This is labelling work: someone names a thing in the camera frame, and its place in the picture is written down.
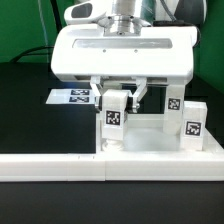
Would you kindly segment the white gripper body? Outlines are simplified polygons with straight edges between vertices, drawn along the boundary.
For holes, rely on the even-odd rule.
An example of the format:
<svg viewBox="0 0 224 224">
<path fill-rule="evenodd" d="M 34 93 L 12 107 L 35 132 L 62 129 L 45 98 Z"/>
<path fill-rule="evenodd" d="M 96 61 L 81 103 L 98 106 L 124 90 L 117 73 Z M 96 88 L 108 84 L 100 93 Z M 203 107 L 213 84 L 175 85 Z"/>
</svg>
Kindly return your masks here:
<svg viewBox="0 0 224 224">
<path fill-rule="evenodd" d="M 69 25 L 57 37 L 51 69 L 64 82 L 98 76 L 187 84 L 194 45 L 193 26 L 144 27 L 129 36 L 107 35 L 96 24 Z"/>
</svg>

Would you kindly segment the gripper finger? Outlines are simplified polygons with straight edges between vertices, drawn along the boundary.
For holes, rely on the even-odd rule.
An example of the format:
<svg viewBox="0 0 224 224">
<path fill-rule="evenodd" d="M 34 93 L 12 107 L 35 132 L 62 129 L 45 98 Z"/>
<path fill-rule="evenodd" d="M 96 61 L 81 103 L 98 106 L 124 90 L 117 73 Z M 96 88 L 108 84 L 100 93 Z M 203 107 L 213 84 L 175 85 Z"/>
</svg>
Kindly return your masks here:
<svg viewBox="0 0 224 224">
<path fill-rule="evenodd" d="M 131 95 L 132 98 L 131 111 L 133 113 L 136 113 L 140 108 L 139 102 L 147 92 L 147 79 L 142 77 L 136 78 L 131 82 L 131 84 L 136 86 L 135 92 Z"/>
<path fill-rule="evenodd" d="M 95 108 L 101 109 L 101 97 L 102 97 L 102 84 L 100 76 L 92 76 L 90 79 L 90 86 L 95 96 Z"/>
</svg>

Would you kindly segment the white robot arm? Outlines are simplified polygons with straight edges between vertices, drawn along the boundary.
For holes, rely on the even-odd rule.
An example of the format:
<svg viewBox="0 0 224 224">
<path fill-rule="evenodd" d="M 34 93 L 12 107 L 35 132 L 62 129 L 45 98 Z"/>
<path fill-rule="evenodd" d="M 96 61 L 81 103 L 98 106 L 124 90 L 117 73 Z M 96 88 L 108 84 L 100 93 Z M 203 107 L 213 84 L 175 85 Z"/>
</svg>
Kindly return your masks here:
<svg viewBox="0 0 224 224">
<path fill-rule="evenodd" d="M 149 85 L 186 85 L 193 76 L 205 0 L 88 0 L 68 7 L 51 69 L 63 82 L 88 82 L 102 105 L 106 82 L 132 83 L 137 111 Z"/>
</svg>

